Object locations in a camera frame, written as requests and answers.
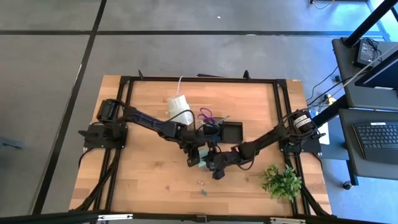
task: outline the black keyboard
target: black keyboard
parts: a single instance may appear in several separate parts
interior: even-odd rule
[[[398,122],[354,124],[365,159],[398,164]]]

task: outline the wooden tabletop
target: wooden tabletop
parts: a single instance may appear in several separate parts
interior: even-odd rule
[[[104,76],[93,122],[101,101],[116,98],[120,76]],[[302,84],[287,80],[292,110],[306,108]],[[174,96],[177,82],[134,82],[131,106],[161,120],[166,113],[167,98]],[[213,116],[230,115],[228,121],[243,123],[245,141],[252,141],[278,123],[271,84],[181,82],[191,110],[212,110]],[[253,167],[243,171],[237,166],[225,169],[225,177],[213,180],[211,172],[187,166],[187,155],[173,142],[164,141],[155,132],[129,123],[126,147],[122,150],[111,206],[113,212],[174,213],[207,215],[292,215],[290,202],[271,199],[261,189],[259,174],[270,164],[284,169],[283,155],[275,143],[263,149]],[[220,144],[229,151],[231,144]],[[82,160],[70,208],[76,208],[93,190],[100,175],[104,150],[95,149]],[[301,154],[305,183],[317,202],[331,213],[319,161],[311,154]],[[107,186],[100,208],[104,208]],[[301,199],[298,199],[302,213]]]

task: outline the white cup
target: white cup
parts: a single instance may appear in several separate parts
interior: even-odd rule
[[[167,105],[169,106],[169,116],[170,118],[174,117],[175,115],[181,113],[185,110],[190,110],[190,107],[185,99],[184,94],[179,94],[176,96],[171,96],[167,99]],[[186,125],[193,123],[192,114],[190,112],[185,112],[178,115],[172,121],[176,121],[179,123],[183,123]]]

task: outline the potted plant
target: potted plant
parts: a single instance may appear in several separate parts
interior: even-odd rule
[[[294,169],[286,165],[286,170],[279,173],[275,164],[271,164],[260,176],[264,179],[262,188],[271,193],[271,198],[289,199],[293,202],[301,189],[301,177],[297,177]]]

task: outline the black floor stripe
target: black floor stripe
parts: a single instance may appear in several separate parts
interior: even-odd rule
[[[90,57],[91,50],[93,49],[94,41],[95,41],[95,33],[98,30],[98,26],[100,25],[101,18],[105,9],[106,0],[101,1],[101,5],[99,6],[98,13],[95,19],[95,23],[93,26],[93,30],[91,32],[90,38],[88,39],[87,47],[83,58],[81,60],[81,67],[79,69],[78,75],[75,80],[75,84],[72,88],[72,91],[69,96],[69,100],[67,103],[67,107],[63,113],[61,124],[57,131],[57,137],[55,138],[55,142],[53,144],[53,148],[51,150],[50,160],[48,161],[47,168],[45,170],[44,177],[42,179],[42,184],[40,186],[40,190],[37,194],[37,200],[33,207],[33,214],[42,213],[42,209],[45,203],[45,198],[50,188],[51,180],[55,172],[55,168],[57,166],[58,158],[61,153],[61,148],[63,145],[63,141],[65,140],[65,135],[67,133],[67,129],[69,126],[70,118],[72,117],[73,108],[75,107],[76,99],[79,93],[79,89],[81,83],[83,81],[83,77],[86,71],[88,59]]]
[[[349,36],[353,31],[261,31],[261,30],[99,30],[96,35],[291,35],[291,36]],[[365,35],[382,36],[380,31]]]
[[[91,35],[92,30],[0,30],[0,35]]]

